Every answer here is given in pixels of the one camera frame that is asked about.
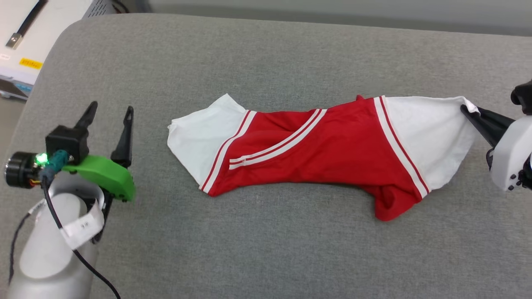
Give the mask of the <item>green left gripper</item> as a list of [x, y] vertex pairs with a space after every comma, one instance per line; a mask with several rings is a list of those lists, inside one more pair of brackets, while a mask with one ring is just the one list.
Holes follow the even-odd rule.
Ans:
[[[87, 129], [93, 122], [98, 102], [93, 101], [75, 124], [76, 129]], [[64, 172], [77, 172], [82, 178], [106, 189], [122, 201], [135, 200], [133, 176], [127, 168], [132, 163], [134, 109], [128, 106], [123, 120], [123, 131], [110, 159], [103, 156], [88, 155], [78, 165], [65, 165]]]

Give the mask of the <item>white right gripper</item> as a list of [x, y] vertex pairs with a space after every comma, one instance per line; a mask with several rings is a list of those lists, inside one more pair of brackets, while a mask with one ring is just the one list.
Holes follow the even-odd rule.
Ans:
[[461, 112], [494, 148], [490, 175], [494, 184], [503, 191], [517, 186], [519, 172], [532, 154], [532, 115], [520, 119], [477, 107], [470, 112], [466, 105]]

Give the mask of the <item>red and white shirt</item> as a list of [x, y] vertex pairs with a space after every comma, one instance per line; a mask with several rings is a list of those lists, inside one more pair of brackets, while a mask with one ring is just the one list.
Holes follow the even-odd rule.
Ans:
[[357, 186], [377, 219], [397, 218], [456, 174], [477, 131], [465, 97], [364, 98], [308, 111], [258, 112], [230, 95], [173, 119], [167, 145], [218, 196], [245, 186], [312, 182]]

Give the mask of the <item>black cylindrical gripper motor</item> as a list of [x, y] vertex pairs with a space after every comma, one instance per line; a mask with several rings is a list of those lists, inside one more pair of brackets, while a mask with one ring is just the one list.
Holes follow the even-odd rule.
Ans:
[[32, 189], [40, 184], [37, 153], [15, 152], [6, 163], [5, 181], [10, 187]]

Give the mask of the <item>white paper label tag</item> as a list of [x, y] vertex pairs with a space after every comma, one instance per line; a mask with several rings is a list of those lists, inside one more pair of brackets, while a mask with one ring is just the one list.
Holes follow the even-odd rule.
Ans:
[[104, 229], [104, 198], [102, 196], [103, 193], [100, 192], [87, 214], [59, 229], [70, 249], [77, 250]]

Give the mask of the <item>white device box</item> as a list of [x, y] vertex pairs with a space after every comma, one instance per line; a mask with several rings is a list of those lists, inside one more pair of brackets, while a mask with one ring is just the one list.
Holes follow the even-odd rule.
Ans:
[[48, 0], [17, 49], [5, 46], [38, 0], [0, 0], [0, 96], [28, 100], [40, 70], [21, 58], [45, 62], [57, 38], [77, 21], [128, 12], [120, 0]]

